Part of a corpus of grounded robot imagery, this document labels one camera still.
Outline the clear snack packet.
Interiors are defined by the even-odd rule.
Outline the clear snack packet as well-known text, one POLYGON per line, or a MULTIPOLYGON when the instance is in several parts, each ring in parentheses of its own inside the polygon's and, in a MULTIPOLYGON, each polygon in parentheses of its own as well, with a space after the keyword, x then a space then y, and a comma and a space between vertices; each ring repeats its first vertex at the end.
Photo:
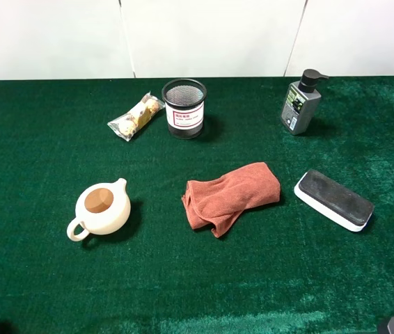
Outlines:
POLYGON ((118 137, 130 141, 164 108, 165 103, 163 101, 151 95, 151 93, 146 93, 127 113, 108 122, 107 125, 118 137))

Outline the rust orange folded cloth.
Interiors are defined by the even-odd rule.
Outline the rust orange folded cloth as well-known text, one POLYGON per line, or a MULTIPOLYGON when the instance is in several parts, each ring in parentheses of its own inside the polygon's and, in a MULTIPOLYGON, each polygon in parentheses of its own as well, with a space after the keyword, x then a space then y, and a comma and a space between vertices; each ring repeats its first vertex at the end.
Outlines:
POLYGON ((248 209, 276 203, 281 185, 264 162, 255 162, 210 181, 189 180, 182 196, 192 229, 212 226, 222 237, 248 209))

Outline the black mesh pen holder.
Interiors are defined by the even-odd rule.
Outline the black mesh pen holder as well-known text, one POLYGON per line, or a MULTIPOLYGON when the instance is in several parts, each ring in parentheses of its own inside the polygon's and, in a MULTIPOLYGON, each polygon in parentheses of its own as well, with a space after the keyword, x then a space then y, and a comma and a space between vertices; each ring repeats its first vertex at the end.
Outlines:
POLYGON ((206 87, 188 78, 174 79, 161 91, 169 132, 177 138, 192 139, 203 130, 206 87))

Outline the cream teapot with wooden lid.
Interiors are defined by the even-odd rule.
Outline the cream teapot with wooden lid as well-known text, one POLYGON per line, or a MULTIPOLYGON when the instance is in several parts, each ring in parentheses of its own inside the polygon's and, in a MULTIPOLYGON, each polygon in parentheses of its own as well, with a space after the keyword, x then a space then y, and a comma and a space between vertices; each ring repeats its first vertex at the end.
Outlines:
POLYGON ((75 205, 75 218, 67 227, 72 241, 82 241, 89 234, 111 234, 127 222, 131 202, 126 192, 127 180, 103 182, 88 187, 75 205))

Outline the grey pump dispenser bottle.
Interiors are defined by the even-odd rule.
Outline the grey pump dispenser bottle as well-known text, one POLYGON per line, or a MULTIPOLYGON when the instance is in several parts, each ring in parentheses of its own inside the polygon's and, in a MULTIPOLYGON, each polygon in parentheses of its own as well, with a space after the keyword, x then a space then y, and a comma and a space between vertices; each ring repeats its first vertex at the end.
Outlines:
POLYGON ((320 80, 329 76, 314 69, 304 70, 300 80, 288 86, 281 111, 281 122, 294 136, 304 133, 314 114, 322 95, 316 89, 320 80))

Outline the black and white board eraser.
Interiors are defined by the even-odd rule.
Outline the black and white board eraser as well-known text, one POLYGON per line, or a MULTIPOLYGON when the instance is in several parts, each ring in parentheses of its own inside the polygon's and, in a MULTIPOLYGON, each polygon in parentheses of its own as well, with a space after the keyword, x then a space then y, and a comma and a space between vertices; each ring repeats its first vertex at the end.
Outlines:
POLYGON ((294 186, 294 194, 351 232, 362 231, 375 208, 369 200, 313 169, 300 178, 294 186))

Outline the dark green table cloth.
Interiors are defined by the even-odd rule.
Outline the dark green table cloth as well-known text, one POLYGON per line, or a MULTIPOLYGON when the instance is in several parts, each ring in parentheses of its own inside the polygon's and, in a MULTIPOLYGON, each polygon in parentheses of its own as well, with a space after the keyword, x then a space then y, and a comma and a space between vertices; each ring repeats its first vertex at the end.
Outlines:
POLYGON ((205 79, 205 130, 163 113, 130 142, 107 123, 163 79, 0 81, 0 333, 372 333, 394 316, 394 77, 331 77, 308 131, 288 78, 205 79), (280 200, 222 237, 191 228, 189 180, 264 162, 280 200), (294 186, 321 172, 374 204, 351 232, 294 186), (72 241, 90 186, 127 180, 127 222, 72 241))

